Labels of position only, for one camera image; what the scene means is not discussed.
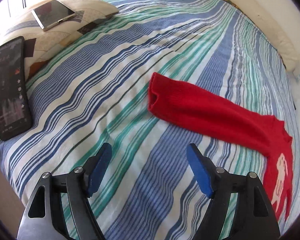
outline black smartphone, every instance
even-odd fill
[[[24,41],[20,36],[0,46],[0,139],[2,141],[32,127],[24,74]]]

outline red sweater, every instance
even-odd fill
[[[267,157],[263,186],[277,219],[292,195],[292,137],[284,121],[260,115],[198,86],[153,73],[148,110],[156,117],[185,129],[257,150]]]

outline pillow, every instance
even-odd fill
[[[0,46],[15,37],[25,38],[25,78],[28,80],[53,56],[101,22],[118,13],[118,9],[101,0],[59,0],[77,15],[44,32],[35,20],[32,10],[50,0],[25,8],[11,27],[0,34]]]

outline phone case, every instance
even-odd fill
[[[5,44],[3,44],[2,46],[6,45],[7,43],[10,43],[10,42],[13,42],[17,39],[21,39],[21,57],[20,57],[20,76],[21,76],[21,82],[20,82],[20,86],[21,86],[21,94],[24,98],[24,106],[25,106],[25,118],[27,118],[27,122],[24,123],[24,125],[22,127],[19,127],[11,132],[5,132],[4,134],[2,134],[2,131],[0,131],[0,139],[2,141],[7,141],[27,130],[29,130],[31,127],[32,127],[32,124],[33,124],[33,120],[32,120],[32,116],[31,116],[31,112],[30,112],[30,109],[29,109],[29,103],[28,103],[28,96],[27,96],[27,93],[26,93],[26,81],[25,81],[25,70],[24,70],[24,62],[25,62],[25,59],[24,59],[24,37],[23,36],[19,36],[19,37],[16,37],[8,42],[6,42]]]

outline bed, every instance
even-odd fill
[[[188,165],[186,145],[195,143],[231,173],[254,171],[262,178],[266,159],[258,152],[148,112],[148,82],[158,72],[284,120],[293,136],[293,206],[300,182],[298,127],[285,67],[266,36],[222,0],[104,1],[119,14],[27,82],[34,125],[0,141],[0,168],[22,202],[42,173],[67,173],[108,142],[113,158],[89,199],[106,239],[192,239],[209,200]],[[221,239],[229,233],[235,201],[233,194]],[[62,202],[70,236],[77,238],[66,195]],[[280,230],[297,215],[282,216]]]

